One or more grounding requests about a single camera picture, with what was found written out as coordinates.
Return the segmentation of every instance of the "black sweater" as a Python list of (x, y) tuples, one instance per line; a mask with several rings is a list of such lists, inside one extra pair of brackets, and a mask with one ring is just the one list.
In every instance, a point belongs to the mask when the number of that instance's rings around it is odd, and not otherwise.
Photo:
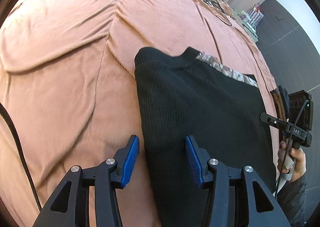
[(208, 195), (194, 183), (185, 137), (225, 165), (252, 166), (275, 191), (270, 128), (255, 81), (188, 48), (170, 57), (143, 48), (135, 58), (146, 159), (162, 226), (201, 225)]

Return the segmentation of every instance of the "hand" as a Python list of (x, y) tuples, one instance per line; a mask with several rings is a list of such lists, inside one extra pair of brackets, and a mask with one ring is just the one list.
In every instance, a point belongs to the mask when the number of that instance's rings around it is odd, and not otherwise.
[[(287, 146), (287, 144), (283, 140), (280, 143), (280, 150), (278, 151), (279, 159), (278, 159), (278, 166), (277, 167), (278, 167), (279, 171), (281, 170), (281, 166), (282, 166), (282, 162), (283, 162), (282, 159), (280, 159), (280, 158), (284, 157), (286, 146)], [(294, 168), (294, 171), (293, 171), (293, 174), (292, 174), (292, 177), (290, 180), (290, 182), (293, 182), (293, 181), (296, 181), (297, 179), (299, 179), (300, 177), (302, 177), (304, 175), (304, 173), (306, 172), (306, 155), (302, 149), (294, 149), (294, 148), (291, 149), (290, 155), (293, 158), (297, 159), (296, 166)], [(288, 173), (289, 170), (284, 167), (284, 169), (282, 170), (282, 173)]]

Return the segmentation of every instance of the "black cord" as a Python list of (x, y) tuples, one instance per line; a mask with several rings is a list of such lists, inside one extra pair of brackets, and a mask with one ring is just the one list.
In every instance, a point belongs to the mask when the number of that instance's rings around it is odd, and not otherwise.
[(299, 113), (298, 113), (298, 116), (297, 116), (297, 118), (296, 118), (296, 120), (295, 120), (295, 122), (294, 122), (294, 125), (293, 125), (293, 127), (292, 127), (292, 129), (291, 129), (291, 131), (290, 131), (289, 141), (288, 141), (287, 147), (286, 147), (286, 149), (285, 149), (285, 154), (284, 154), (284, 158), (283, 158), (283, 162), (282, 162), (282, 166), (281, 166), (281, 170), (280, 170), (280, 175), (279, 175), (278, 183), (277, 183), (277, 187), (276, 187), (275, 199), (277, 199), (277, 194), (278, 194), (279, 185), (280, 185), (280, 179), (281, 179), (281, 176), (282, 176), (282, 170), (283, 170), (283, 168), (284, 168), (284, 162), (285, 162), (285, 159), (286, 159), (286, 157), (287, 157), (287, 155), (288, 155), (288, 153), (289, 153), (289, 152), (288, 152), (288, 148), (289, 148), (289, 146), (291, 146), (290, 141), (291, 141), (291, 138), (292, 138), (293, 130), (294, 130), (294, 128), (296, 127), (296, 125), (297, 125), (297, 123), (298, 123), (298, 120), (299, 120), (299, 118), (300, 118), (300, 116), (301, 116), (301, 114), (302, 114), (302, 111), (303, 111), (304, 107), (306, 106), (306, 104), (307, 104), (308, 102), (309, 102), (309, 100), (305, 100), (305, 102), (304, 102), (303, 106), (301, 107), (301, 109), (300, 109), (300, 111), (299, 111)]
[[(218, 2), (218, 0), (202, 0), (205, 4), (211, 5), (213, 7), (215, 7), (218, 11), (220, 11), (223, 15), (226, 16), (226, 19), (228, 20), (228, 14), (226, 14), (226, 12), (224, 11), (224, 9), (221, 7), (220, 3)], [(226, 25), (228, 25), (229, 27), (232, 27), (232, 23), (228, 20), (229, 23), (225, 22), (224, 20), (222, 20), (218, 15), (216, 15), (214, 13), (214, 15), (223, 23), (225, 23)]]
[(26, 160), (25, 160), (24, 155), (23, 155), (23, 151), (22, 151), (22, 147), (21, 147), (21, 143), (20, 143), (20, 139), (19, 139), (17, 130), (16, 130), (14, 124), (13, 124), (13, 121), (10, 118), (10, 115), (8, 114), (7, 110), (2, 106), (1, 103), (0, 103), (0, 115), (2, 116), (2, 118), (4, 119), (4, 121), (6, 122), (6, 124), (8, 125), (8, 127), (9, 127), (9, 129), (11, 131), (12, 137), (13, 137), (15, 143), (16, 143), (16, 147), (17, 147), (17, 150), (18, 150), (18, 153), (19, 153), (19, 157), (20, 157), (24, 172), (26, 173), (27, 178), (29, 180), (29, 184), (30, 184), (33, 196), (34, 196), (34, 198), (36, 200), (36, 204), (38, 206), (38, 209), (39, 209), (39, 211), (41, 211), (42, 207), (41, 207), (41, 204), (40, 204), (40, 201), (39, 201), (39, 197), (37, 195), (37, 191), (36, 191), (35, 185), (33, 183), (31, 174), (30, 174), (29, 169), (28, 169), (28, 165), (27, 165)]

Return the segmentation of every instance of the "bed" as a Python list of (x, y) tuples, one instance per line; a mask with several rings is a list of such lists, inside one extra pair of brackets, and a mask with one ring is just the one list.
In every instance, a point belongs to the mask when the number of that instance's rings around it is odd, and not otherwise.
[[(231, 18), (232, 9), (220, 4), (229, 16), (202, 0), (19, 0), (0, 29), (0, 102), (17, 128), (42, 205), (73, 165), (96, 166), (136, 134), (141, 144), (131, 182), (117, 190), (123, 225), (160, 226), (134, 78), (134, 58), (144, 46), (173, 56), (191, 46), (253, 74), (267, 113), (276, 116), (270, 94), (276, 84), (261, 52)], [(18, 226), (31, 227), (38, 210), (0, 122), (0, 197)], [(278, 131), (270, 130), (276, 163)]]

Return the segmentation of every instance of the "sleeve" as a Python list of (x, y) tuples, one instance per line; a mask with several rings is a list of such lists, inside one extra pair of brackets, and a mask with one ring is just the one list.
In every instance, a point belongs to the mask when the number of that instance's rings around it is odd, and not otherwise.
[(306, 174), (294, 182), (287, 182), (277, 196), (278, 203), (291, 227), (302, 227), (305, 222)]

